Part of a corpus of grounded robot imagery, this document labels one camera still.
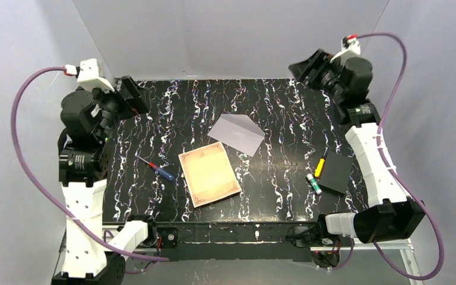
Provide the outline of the lavender paper envelope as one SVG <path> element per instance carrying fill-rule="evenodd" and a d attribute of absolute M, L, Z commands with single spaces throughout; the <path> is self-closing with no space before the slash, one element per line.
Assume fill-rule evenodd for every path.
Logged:
<path fill-rule="evenodd" d="M 208 136 L 252 157 L 265 132 L 247 115 L 221 114 Z"/>

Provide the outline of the tan bordered letter paper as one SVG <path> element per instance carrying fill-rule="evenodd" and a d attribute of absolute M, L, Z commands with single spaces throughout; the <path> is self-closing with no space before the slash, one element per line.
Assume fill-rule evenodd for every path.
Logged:
<path fill-rule="evenodd" d="M 221 142 L 182 153 L 179 161 L 195 208 L 242 191 Z"/>

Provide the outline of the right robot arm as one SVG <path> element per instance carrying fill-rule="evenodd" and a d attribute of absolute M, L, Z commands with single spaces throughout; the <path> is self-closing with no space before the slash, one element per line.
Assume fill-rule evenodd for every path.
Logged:
<path fill-rule="evenodd" d="M 333 97 L 335 115 L 346 128 L 368 192 L 368 209 L 359 213 L 321 214 L 316 225 L 293 235 L 298 239 L 357 238 L 362 243 L 408 239 L 425 216 L 414 199 L 392 176 L 390 156 L 378 132 L 381 118 L 367 98 L 372 64 L 357 55 L 334 57 L 318 49 L 308 59 L 289 65 L 294 79 Z"/>

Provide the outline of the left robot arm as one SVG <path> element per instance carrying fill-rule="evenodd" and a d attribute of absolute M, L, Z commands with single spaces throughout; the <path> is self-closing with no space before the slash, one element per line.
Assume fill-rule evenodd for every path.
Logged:
<path fill-rule="evenodd" d="M 150 110 L 149 92 L 130 76 L 113 91 L 78 88 L 61 103 L 64 130 L 58 140 L 59 181 L 69 210 L 62 269 L 53 284 L 121 284 L 126 268 L 124 252 L 154 242 L 155 222 L 148 214 L 128 217 L 108 247 L 102 242 L 103 200 L 109 155 L 106 143 L 122 120 Z"/>

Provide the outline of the blue red screwdriver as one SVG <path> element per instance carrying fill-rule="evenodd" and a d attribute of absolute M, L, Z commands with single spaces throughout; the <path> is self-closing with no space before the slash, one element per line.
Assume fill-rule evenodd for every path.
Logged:
<path fill-rule="evenodd" d="M 159 167 L 159 166 L 155 165 L 154 163 L 151 163 L 140 156 L 137 156 L 137 158 L 139 160 L 141 160 L 142 162 L 144 162 L 146 165 L 148 165 L 150 168 L 152 168 L 158 175 L 164 177 L 169 182 L 172 182 L 175 180 L 175 177 L 172 174 L 170 174 L 169 172 L 167 172 L 166 170 L 164 170 L 162 167 Z"/>

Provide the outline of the yellow black screwdriver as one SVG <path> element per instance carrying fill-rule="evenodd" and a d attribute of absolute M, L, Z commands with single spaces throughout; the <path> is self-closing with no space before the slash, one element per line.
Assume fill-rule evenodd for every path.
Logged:
<path fill-rule="evenodd" d="M 326 160 L 326 157 L 328 155 L 328 152 L 329 152 L 329 148 L 326 147 L 324 152 L 323 152 L 323 154 L 322 154 L 322 156 L 319 159 L 319 162 L 318 162 L 317 166 L 316 166 L 316 169 L 315 169 L 315 172 L 314 172 L 314 177 L 315 178 L 319 178 L 320 177 L 320 175 L 321 175 L 321 173 L 323 171 L 324 165 L 325 165 L 325 160 Z"/>

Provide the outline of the black square pad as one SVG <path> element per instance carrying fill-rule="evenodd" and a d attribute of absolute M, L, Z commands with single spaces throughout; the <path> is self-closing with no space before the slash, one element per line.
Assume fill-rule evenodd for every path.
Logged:
<path fill-rule="evenodd" d="M 329 152 L 319 176 L 320 188 L 341 197 L 345 196 L 352 167 L 353 158 Z"/>

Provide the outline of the white green glue stick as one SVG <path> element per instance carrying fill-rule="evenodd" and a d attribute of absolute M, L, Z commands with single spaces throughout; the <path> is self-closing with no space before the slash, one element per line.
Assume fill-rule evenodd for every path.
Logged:
<path fill-rule="evenodd" d="M 306 175 L 306 179 L 309 182 L 309 184 L 311 185 L 314 193 L 316 195 L 321 195 L 322 190 L 321 190 L 321 188 L 320 188 L 320 186 L 318 184 L 318 181 L 315 179 L 315 177 L 312 174 L 307 174 Z"/>

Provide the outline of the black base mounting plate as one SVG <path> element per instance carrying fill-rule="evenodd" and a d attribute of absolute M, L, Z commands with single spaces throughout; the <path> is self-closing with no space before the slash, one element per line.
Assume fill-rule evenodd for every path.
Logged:
<path fill-rule="evenodd" d="M 170 261 L 290 259 L 309 262 L 325 253 L 333 260 L 350 249 L 350 239 L 313 236 L 315 222 L 156 222 L 139 252 Z"/>

